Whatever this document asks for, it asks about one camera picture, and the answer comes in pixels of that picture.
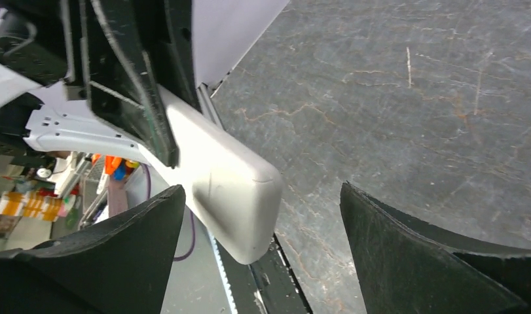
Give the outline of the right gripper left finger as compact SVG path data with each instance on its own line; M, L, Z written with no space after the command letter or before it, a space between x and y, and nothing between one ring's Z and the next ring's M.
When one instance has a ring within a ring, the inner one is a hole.
M159 313L185 210L171 186L32 249L0 251L0 313Z

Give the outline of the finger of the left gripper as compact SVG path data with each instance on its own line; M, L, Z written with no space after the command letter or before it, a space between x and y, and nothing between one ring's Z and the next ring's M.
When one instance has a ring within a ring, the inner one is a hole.
M136 21L135 1L81 1L81 33L90 109L139 140L165 166L175 167L179 149Z
M191 107L200 110L192 56L192 1L164 0L168 31L166 52L171 61L170 90Z

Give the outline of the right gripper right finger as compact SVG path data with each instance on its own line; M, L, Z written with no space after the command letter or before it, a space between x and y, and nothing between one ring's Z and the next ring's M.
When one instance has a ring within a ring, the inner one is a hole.
M340 212L368 313L531 313L531 250L432 225L344 183Z

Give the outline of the white remote control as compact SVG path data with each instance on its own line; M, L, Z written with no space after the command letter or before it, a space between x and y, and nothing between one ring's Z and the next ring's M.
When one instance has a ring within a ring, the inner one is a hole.
M227 252L251 264L268 250L282 198L280 172L228 134L205 90L197 111L164 87L159 88L179 148L179 163L167 167L139 147L160 176L180 184L187 207Z

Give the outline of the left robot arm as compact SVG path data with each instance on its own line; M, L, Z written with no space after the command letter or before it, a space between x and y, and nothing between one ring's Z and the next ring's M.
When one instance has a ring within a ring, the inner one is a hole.
M199 108L191 1L0 1L0 154L177 167Z

